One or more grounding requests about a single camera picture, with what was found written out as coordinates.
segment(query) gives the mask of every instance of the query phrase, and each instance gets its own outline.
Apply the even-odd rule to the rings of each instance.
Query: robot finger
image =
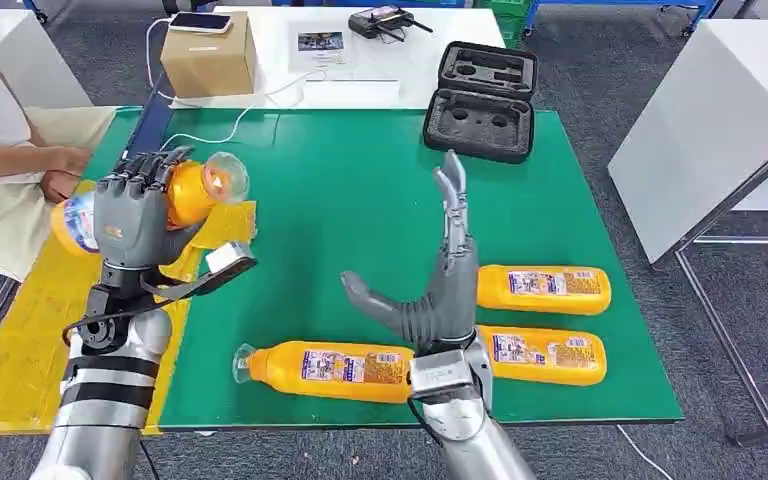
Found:
[[[163,157],[157,155],[146,155],[145,161],[137,171],[137,175],[146,179],[147,184],[151,184],[154,179],[155,172],[163,162]]]
[[[349,303],[394,332],[402,334],[402,319],[398,303],[371,290],[355,272],[341,273],[340,281],[343,283],[343,290],[346,292]]]
[[[187,159],[187,157],[190,156],[194,148],[195,147],[192,145],[181,145],[180,147],[175,147],[175,149],[169,152],[169,154],[166,156],[166,162],[173,165],[182,163]]]
[[[434,168],[434,183],[443,195],[443,208],[448,211],[458,205],[458,191],[452,180],[445,174],[440,167]]]
[[[168,263],[174,262],[181,256],[181,252],[184,251],[184,247],[196,236],[201,230],[202,225],[206,220],[190,225],[189,227],[182,228],[180,230],[172,230],[166,232],[166,238],[163,243],[163,258]]]
[[[126,159],[122,162],[119,171],[114,171],[114,175],[126,178],[133,177],[140,171],[140,168],[142,168],[143,163],[146,161],[146,157],[148,157],[148,155],[145,153],[139,153],[134,158]]]
[[[176,163],[169,163],[169,162],[163,162],[161,163],[157,170],[154,172],[154,175],[152,176],[152,188],[157,188],[159,190],[165,191],[166,186],[169,184],[169,181],[172,179],[172,173],[175,170]]]
[[[454,150],[448,150],[443,157],[443,174],[449,178],[459,195],[466,194],[466,171]]]

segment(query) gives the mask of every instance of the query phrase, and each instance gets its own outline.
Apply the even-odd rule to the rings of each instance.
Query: yellow mat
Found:
[[[86,182],[83,189],[91,188]],[[219,206],[172,265],[168,276],[191,281],[198,274],[203,249],[229,240],[249,242],[255,233],[255,203]],[[13,305],[0,325],[0,434],[45,433],[60,403],[58,391],[68,359],[60,330],[81,318],[89,288],[98,280],[97,255],[72,256],[49,237]],[[143,433],[158,434],[190,300],[165,308],[172,320],[172,339],[160,363],[154,398]]]

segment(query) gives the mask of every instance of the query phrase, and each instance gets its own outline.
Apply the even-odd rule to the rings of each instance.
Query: robotic arm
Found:
[[[195,282],[158,270],[201,228],[167,229],[167,182],[191,150],[140,154],[96,186],[101,279],[90,289],[84,318],[63,330],[69,363],[60,408],[31,480],[130,478],[171,336],[160,307],[209,293],[257,263],[248,247],[231,242],[209,254],[211,272]],[[154,296],[165,300],[155,303]]]
[[[528,464],[491,416],[493,372],[475,330],[478,260],[467,226],[466,173],[449,150],[434,180],[443,194],[443,245],[424,296],[395,302],[367,287],[354,272],[341,280],[349,301],[413,343],[413,391],[408,401],[420,424],[443,449],[458,480],[534,480]],[[423,415],[413,400],[422,405]]]

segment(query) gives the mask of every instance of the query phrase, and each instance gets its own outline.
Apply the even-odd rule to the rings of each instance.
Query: floor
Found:
[[[159,1],[117,1],[39,2],[52,17],[54,43],[97,104],[141,103],[148,93],[142,42],[162,13]],[[681,50],[688,15],[541,8],[527,41],[541,61],[534,104],[560,112],[687,417],[627,430],[675,479],[768,479],[768,445],[738,449],[726,441],[727,432],[751,431],[760,421],[696,297],[675,262],[649,267],[606,170]],[[768,215],[735,215],[722,228],[768,233]],[[768,395],[768,247],[700,247],[691,260]],[[611,426],[509,431],[539,478],[661,478]],[[0,438],[0,479],[27,478],[44,443]],[[164,479],[445,478],[435,446],[416,430],[169,434],[146,444]],[[142,458],[137,478],[149,478]]]

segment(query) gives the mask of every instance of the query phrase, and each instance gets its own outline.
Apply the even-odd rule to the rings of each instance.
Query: bottle cap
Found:
[[[234,154],[216,152],[204,164],[204,190],[219,203],[243,202],[249,194],[249,174]]]
[[[251,380],[251,370],[249,369],[249,360],[257,349],[244,343],[234,354],[234,364],[231,366],[231,373],[234,374],[234,380],[237,383],[245,383]]]

